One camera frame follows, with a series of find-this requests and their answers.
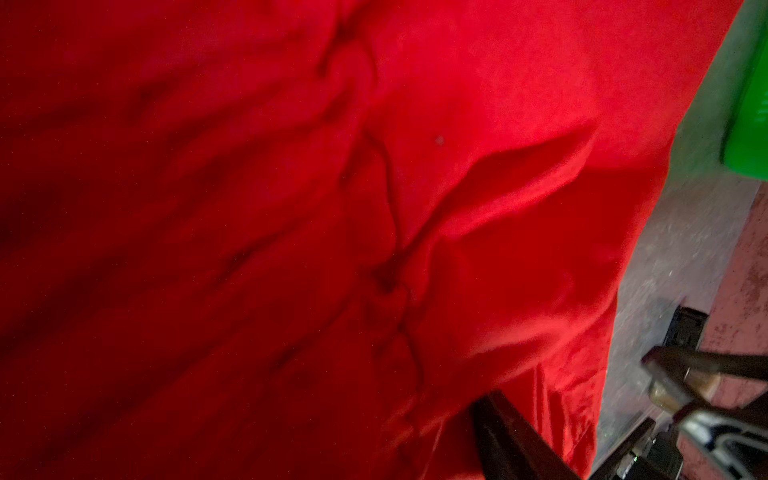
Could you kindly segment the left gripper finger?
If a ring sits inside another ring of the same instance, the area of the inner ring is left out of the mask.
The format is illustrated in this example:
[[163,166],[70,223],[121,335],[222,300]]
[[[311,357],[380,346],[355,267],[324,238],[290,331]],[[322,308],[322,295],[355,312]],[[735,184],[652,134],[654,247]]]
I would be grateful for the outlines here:
[[485,479],[580,479],[502,392],[474,401],[470,417]]

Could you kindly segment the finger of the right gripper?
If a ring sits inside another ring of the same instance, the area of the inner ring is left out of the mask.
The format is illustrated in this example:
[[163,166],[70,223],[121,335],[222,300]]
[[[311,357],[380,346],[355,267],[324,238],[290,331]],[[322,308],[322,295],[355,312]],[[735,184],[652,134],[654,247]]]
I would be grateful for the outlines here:
[[726,409],[690,403],[673,415],[678,430],[726,479],[767,478],[767,401]]
[[651,402],[669,414],[713,408],[706,396],[723,376],[767,382],[767,356],[727,354],[676,346],[654,346],[641,364],[651,376]]

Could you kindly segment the red shorts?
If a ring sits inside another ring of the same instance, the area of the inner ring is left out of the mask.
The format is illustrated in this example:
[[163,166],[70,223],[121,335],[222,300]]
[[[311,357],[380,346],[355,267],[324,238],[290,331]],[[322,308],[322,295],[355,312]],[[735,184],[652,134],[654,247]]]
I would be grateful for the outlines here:
[[5,1],[1,475],[591,469],[620,280],[736,1]]

